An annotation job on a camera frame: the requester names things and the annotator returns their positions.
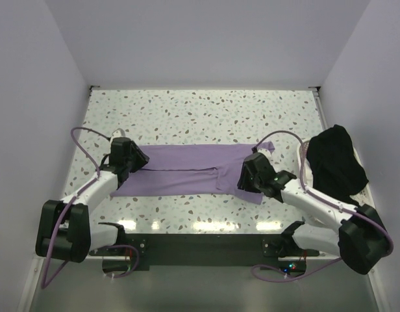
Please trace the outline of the purple t shirt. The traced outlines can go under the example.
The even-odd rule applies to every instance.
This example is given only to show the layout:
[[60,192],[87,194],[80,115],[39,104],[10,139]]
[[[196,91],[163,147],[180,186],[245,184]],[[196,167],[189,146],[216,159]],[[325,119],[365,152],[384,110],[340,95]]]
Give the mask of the purple t shirt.
[[112,197],[228,194],[260,205],[261,193],[237,187],[252,144],[146,145],[142,169],[112,192]]

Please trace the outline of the white laundry basket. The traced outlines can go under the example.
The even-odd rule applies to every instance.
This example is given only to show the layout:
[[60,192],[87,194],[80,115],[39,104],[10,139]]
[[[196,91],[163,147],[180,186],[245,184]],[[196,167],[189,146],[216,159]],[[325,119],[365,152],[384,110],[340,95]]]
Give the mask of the white laundry basket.
[[[309,147],[310,139],[305,138],[303,139],[303,145],[298,144],[297,145],[297,167],[300,170],[301,169],[301,161],[302,159],[305,160],[305,165],[303,169],[303,181],[304,184],[313,187],[314,184],[314,179],[312,175],[312,170],[310,168],[310,164],[308,160],[306,159],[306,153]],[[375,207],[375,203],[373,201],[373,197],[371,195],[371,190],[369,187],[369,183],[366,184],[366,186],[357,194],[355,195],[350,195],[350,198],[356,202],[360,206],[367,204],[369,206]]]

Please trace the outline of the black t shirt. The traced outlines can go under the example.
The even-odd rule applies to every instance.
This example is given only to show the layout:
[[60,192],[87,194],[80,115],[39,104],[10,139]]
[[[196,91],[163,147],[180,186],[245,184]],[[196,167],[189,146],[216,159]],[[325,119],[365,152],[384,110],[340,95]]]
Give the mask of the black t shirt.
[[313,188],[341,202],[359,205],[352,197],[361,192],[369,180],[355,157],[353,143],[341,125],[310,139],[306,152]]

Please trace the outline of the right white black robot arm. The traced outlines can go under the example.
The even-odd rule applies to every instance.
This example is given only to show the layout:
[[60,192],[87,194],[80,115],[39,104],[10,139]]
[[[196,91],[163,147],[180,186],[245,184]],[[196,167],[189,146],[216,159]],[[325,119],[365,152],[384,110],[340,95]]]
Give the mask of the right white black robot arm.
[[297,255],[301,250],[326,252],[338,256],[353,271],[367,274],[394,250],[374,207],[335,200],[305,185],[302,174],[276,171],[262,153],[244,159],[238,188],[291,205],[321,222],[313,226],[297,221],[286,228],[281,246],[288,255]]

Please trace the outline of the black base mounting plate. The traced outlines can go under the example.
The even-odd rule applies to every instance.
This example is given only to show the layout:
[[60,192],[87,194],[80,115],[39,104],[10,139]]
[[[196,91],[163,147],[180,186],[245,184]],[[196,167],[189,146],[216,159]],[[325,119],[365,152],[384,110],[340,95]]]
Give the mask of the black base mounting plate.
[[153,267],[277,267],[283,257],[318,256],[315,250],[299,248],[279,234],[126,234],[124,243],[135,250],[102,247],[89,253],[103,260],[106,272]]

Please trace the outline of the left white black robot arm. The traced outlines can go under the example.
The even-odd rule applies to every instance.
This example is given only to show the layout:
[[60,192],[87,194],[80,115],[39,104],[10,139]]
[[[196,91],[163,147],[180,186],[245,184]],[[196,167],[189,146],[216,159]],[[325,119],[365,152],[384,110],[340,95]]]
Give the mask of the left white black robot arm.
[[44,203],[35,244],[36,255],[80,263],[92,250],[105,248],[112,255],[122,254],[126,247],[124,227],[101,222],[91,225],[90,213],[129,175],[142,169],[149,157],[134,141],[114,138],[110,145],[108,164],[97,167],[96,173],[79,190]]

